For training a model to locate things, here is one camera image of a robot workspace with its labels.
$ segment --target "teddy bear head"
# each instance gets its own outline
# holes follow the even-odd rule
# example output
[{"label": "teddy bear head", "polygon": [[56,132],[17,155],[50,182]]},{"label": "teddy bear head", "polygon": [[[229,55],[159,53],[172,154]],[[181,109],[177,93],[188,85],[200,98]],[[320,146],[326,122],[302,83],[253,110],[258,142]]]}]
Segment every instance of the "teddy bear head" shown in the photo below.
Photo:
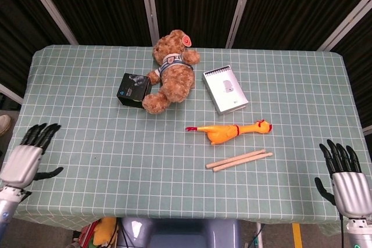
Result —
[{"label": "teddy bear head", "polygon": [[173,30],[169,35],[162,37],[153,47],[153,57],[159,65],[171,53],[181,53],[185,47],[191,46],[190,37],[182,30]]}]

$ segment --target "wooden stick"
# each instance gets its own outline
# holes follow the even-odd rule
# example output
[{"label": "wooden stick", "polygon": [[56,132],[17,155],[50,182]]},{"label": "wooden stick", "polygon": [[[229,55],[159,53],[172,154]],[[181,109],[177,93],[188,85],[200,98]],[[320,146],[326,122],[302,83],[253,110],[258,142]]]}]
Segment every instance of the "wooden stick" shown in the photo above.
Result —
[{"label": "wooden stick", "polygon": [[219,165],[219,166],[213,168],[213,171],[214,172],[221,171],[221,170],[224,170],[225,168],[230,168],[230,167],[240,165],[240,164],[243,164],[243,163],[247,163],[247,162],[250,162],[250,161],[262,159],[262,158],[265,158],[265,157],[268,157],[268,156],[271,156],[271,155],[273,155],[273,152],[258,154],[256,156],[251,156],[251,157],[248,157],[248,158],[232,161],[230,163]]},{"label": "wooden stick", "polygon": [[236,161],[236,160],[239,160],[239,159],[248,158],[248,157],[251,157],[251,156],[254,156],[254,155],[258,155],[258,154],[261,154],[261,153],[265,153],[265,152],[266,152],[266,150],[264,150],[264,149],[257,150],[257,151],[245,153],[243,155],[239,155],[239,156],[227,158],[227,159],[224,159],[224,160],[220,160],[220,161],[217,161],[217,162],[214,162],[214,163],[209,163],[209,164],[205,165],[205,167],[206,168],[214,168],[214,167],[217,167],[219,165],[227,164],[227,163],[230,163],[232,161]]}]

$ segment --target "yellow rubber chicken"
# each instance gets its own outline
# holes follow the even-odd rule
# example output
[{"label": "yellow rubber chicken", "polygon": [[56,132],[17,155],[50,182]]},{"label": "yellow rubber chicken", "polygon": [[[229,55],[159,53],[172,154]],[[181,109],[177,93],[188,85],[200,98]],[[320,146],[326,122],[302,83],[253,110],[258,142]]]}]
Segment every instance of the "yellow rubber chicken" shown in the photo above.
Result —
[{"label": "yellow rubber chicken", "polygon": [[204,127],[187,127],[186,131],[203,131],[207,133],[211,145],[218,145],[227,142],[229,139],[235,138],[238,135],[258,132],[261,134],[269,133],[273,126],[266,120],[259,120],[255,124],[247,126],[238,125],[214,125]]}]

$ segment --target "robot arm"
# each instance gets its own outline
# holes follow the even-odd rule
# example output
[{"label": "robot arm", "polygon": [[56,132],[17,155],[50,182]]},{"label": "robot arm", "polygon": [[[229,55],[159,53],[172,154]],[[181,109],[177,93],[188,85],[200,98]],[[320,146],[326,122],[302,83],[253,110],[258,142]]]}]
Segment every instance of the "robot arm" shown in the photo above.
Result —
[{"label": "robot arm", "polygon": [[63,170],[59,167],[51,172],[37,172],[42,155],[60,128],[57,124],[46,126],[46,123],[35,125],[26,132],[0,173],[4,185],[0,189],[0,240],[18,204],[31,195],[24,188],[33,180],[52,178]]},{"label": "robot arm", "polygon": [[322,150],[332,179],[333,194],[328,193],[319,178],[315,184],[323,198],[336,206],[337,210],[348,217],[346,226],[350,245],[354,248],[372,247],[372,225],[366,218],[372,214],[372,196],[366,176],[362,173],[355,151],[347,146],[327,141],[331,153],[323,145]]}]

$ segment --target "table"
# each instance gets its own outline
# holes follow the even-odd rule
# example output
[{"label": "table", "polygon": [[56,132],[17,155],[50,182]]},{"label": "table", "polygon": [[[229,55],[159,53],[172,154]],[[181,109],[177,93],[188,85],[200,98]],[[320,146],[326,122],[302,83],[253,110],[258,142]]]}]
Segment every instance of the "table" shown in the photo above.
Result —
[{"label": "table", "polygon": [[[125,107],[116,98],[124,73],[157,66],[152,48],[52,45],[35,53],[9,150],[29,127],[59,123],[40,171],[63,166],[55,179],[34,182],[17,217],[81,229],[104,215],[155,218],[239,218],[312,222],[337,230],[319,143],[351,145],[371,182],[371,164],[348,76],[332,52],[197,49],[196,88],[163,114]],[[230,64],[249,101],[218,116],[202,73]],[[211,146],[187,126],[252,124],[270,134],[245,134]],[[266,148],[274,156],[218,173],[205,164]]]}]

